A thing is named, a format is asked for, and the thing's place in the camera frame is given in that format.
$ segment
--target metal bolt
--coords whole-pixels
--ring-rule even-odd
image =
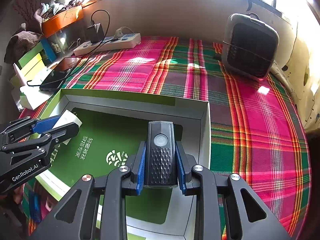
[[[193,166],[193,169],[195,171],[203,171],[203,167],[201,165],[195,165],[195,166]]]
[[[83,181],[89,181],[89,180],[91,180],[91,178],[92,178],[92,177],[91,177],[90,174],[86,174],[86,175],[83,175],[83,176],[82,176],[82,180],[83,180]]]
[[[231,179],[233,179],[233,180],[239,180],[239,179],[240,179],[240,175],[239,175],[239,174],[236,174],[236,173],[232,173],[232,174],[230,175],[230,177],[231,177]]]
[[[119,171],[121,171],[121,172],[126,172],[126,171],[128,171],[129,170],[129,167],[128,166],[120,166],[119,167]]]

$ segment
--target orange storage box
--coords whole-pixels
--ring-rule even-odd
[[[77,20],[83,19],[82,6],[76,6],[53,16],[42,24],[42,32],[46,38]]]

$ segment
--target open cardboard box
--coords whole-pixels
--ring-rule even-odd
[[[136,154],[140,141],[147,139],[149,121],[173,122],[175,139],[181,140],[186,154],[210,166],[208,102],[136,92],[61,89],[40,118],[66,109],[75,113],[83,125],[67,146],[56,146],[52,167],[36,177],[57,200],[82,175],[107,174],[123,165],[126,156]],[[143,189],[140,196],[126,199],[128,239],[193,239],[195,207],[194,197],[183,196],[179,187]]]

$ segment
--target power strip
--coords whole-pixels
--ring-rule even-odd
[[[113,37],[106,37],[103,42],[109,41],[111,39],[113,39]],[[113,49],[130,49],[134,48],[140,43],[140,33],[126,34],[117,41],[111,41],[103,44],[99,49],[97,49],[97,52]],[[99,44],[99,42],[92,44],[90,41],[87,41],[82,43],[79,47],[75,48],[73,52],[76,56],[84,55],[95,49]]]

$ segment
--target colorful tablecloth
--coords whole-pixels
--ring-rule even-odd
[[[209,101],[210,169],[239,173],[295,239],[311,188],[308,145],[297,111],[274,76],[255,82],[226,70],[214,59],[221,48],[201,40],[143,37],[133,49],[98,53],[63,87]],[[23,114],[37,117],[47,104]]]

